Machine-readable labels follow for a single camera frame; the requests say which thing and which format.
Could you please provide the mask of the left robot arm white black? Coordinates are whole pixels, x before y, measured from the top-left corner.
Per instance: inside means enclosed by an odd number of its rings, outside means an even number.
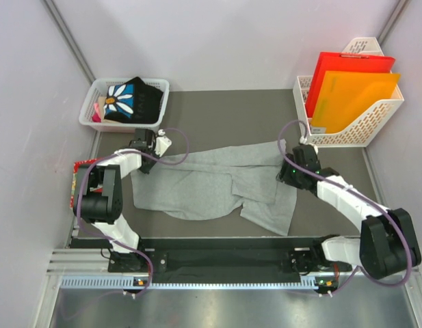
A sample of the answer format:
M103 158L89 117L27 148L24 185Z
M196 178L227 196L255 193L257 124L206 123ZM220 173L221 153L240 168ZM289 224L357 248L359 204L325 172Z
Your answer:
M163 132L137 128L126 148L76 168L72 210L80 222L90 224L108 240L110 272L151 271L141 237L122 213L122 179L136 171L147 174L166 150L163 138Z

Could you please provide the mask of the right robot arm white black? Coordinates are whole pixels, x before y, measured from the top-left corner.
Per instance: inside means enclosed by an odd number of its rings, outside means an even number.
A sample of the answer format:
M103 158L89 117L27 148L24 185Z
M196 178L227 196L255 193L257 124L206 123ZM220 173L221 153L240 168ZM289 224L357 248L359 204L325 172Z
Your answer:
M371 279L401 271L409 273L422 256L410 214L390 209L364 196L334 169L322 167L317 149L300 144L283 156L280 182L309 191L331 205L359 231L359 237L330 235L319 239L311 253L316 269L325 271L335 262L360 267Z

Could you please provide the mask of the grey t shirt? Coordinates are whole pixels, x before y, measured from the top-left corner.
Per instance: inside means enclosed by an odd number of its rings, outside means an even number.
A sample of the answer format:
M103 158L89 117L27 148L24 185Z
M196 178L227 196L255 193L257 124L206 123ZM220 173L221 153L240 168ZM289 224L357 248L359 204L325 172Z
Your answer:
M276 177L275 141L167 156L149 174L131 173L133 204L188 221L241 217L273 233L289 233L297 191Z

